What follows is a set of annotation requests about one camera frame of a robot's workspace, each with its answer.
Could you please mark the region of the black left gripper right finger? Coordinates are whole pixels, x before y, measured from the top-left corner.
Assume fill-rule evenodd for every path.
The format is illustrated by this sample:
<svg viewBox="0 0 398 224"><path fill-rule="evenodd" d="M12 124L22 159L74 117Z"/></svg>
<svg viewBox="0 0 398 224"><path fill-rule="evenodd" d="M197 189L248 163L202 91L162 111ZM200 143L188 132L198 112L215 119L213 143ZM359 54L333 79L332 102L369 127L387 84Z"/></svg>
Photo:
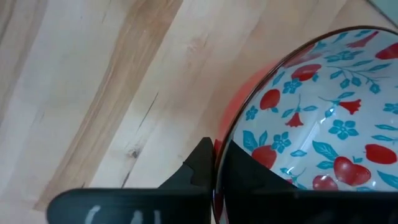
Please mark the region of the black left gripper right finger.
<svg viewBox="0 0 398 224"><path fill-rule="evenodd" d="M397 223L397 194L300 190L230 142L223 162L230 223Z"/></svg>

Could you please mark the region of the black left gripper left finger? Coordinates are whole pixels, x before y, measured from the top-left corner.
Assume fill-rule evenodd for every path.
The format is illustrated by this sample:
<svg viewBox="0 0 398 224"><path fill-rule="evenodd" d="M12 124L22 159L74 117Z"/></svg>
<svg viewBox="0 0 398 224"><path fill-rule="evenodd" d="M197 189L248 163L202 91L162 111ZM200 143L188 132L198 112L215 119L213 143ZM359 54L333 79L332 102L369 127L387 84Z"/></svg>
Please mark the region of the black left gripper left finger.
<svg viewBox="0 0 398 224"><path fill-rule="evenodd" d="M202 138L163 184L148 189L72 189L56 196L50 224L210 223L213 143Z"/></svg>

